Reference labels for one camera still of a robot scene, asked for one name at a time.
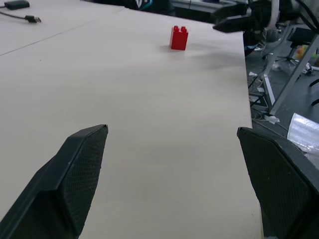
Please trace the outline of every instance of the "floor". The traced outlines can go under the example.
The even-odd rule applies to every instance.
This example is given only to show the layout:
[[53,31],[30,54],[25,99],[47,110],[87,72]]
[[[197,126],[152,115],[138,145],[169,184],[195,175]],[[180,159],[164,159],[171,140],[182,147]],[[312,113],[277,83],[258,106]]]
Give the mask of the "floor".
[[[270,43],[267,45],[264,53],[268,53],[274,47],[276,47],[277,43]],[[288,55],[290,51],[289,44],[283,48],[281,53],[282,56]],[[260,52],[253,52],[249,56],[246,57],[246,69],[247,73],[254,72],[259,73],[263,70],[266,62],[261,58]],[[278,110],[275,115],[280,120],[281,127],[278,124],[271,124],[267,121],[263,121],[266,127],[274,130],[280,135],[286,137],[287,131],[284,129],[288,129],[290,125],[291,118],[294,113],[298,113],[308,119],[311,119],[317,123],[319,123],[319,105],[314,107],[311,106],[311,103],[319,98],[319,84],[309,88],[309,84],[314,80],[319,78],[319,72],[315,72],[311,76],[306,76],[302,74],[302,76],[297,80],[293,89],[288,94],[284,103]],[[284,71],[271,71],[270,72],[271,85],[274,92],[275,97],[277,97],[284,87],[285,83],[289,79],[289,76]],[[252,117],[255,117],[256,113],[252,111]],[[261,125],[253,122],[254,128],[259,128],[262,130],[266,130]]]

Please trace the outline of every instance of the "white tabletop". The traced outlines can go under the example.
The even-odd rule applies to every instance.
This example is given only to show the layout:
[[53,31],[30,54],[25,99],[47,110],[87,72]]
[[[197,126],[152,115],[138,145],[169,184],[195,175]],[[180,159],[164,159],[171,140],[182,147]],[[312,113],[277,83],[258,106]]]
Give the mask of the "white tabletop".
[[121,6],[93,4],[82,0],[29,0],[30,8],[1,11],[19,16],[40,17],[41,24],[0,15],[0,56],[29,44],[83,26],[124,9]]
[[[175,24],[184,52],[168,47]],[[106,123],[81,239],[261,238],[236,137],[251,126],[242,34],[124,9],[0,65],[0,217],[67,136]]]

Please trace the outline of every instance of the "red lego brick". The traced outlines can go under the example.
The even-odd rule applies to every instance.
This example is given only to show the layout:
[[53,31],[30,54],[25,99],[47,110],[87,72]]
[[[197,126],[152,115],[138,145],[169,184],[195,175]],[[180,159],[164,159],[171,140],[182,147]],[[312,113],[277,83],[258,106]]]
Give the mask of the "red lego brick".
[[181,29],[178,26],[171,28],[170,35],[170,48],[173,50],[184,51],[186,49],[186,43],[188,38],[188,31],[186,27],[182,26]]

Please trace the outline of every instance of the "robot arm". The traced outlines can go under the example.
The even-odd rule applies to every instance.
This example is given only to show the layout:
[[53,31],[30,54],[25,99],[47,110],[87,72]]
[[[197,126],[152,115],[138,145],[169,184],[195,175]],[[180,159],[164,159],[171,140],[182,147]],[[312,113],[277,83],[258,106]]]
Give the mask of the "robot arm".
[[299,17],[319,33],[318,0],[255,0],[226,6],[213,14],[216,23],[213,28],[226,33],[269,30],[275,28],[276,23]]

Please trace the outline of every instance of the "tripod leg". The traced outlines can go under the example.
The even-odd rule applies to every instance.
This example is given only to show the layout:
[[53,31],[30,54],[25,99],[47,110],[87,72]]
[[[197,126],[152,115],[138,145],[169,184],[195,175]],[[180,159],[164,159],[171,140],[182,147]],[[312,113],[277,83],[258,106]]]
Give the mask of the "tripod leg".
[[319,99],[318,99],[318,100],[315,100],[315,101],[311,104],[311,106],[315,106],[316,104],[319,104]]
[[315,80],[314,82],[312,82],[309,87],[314,86],[315,84],[319,83],[319,79]]

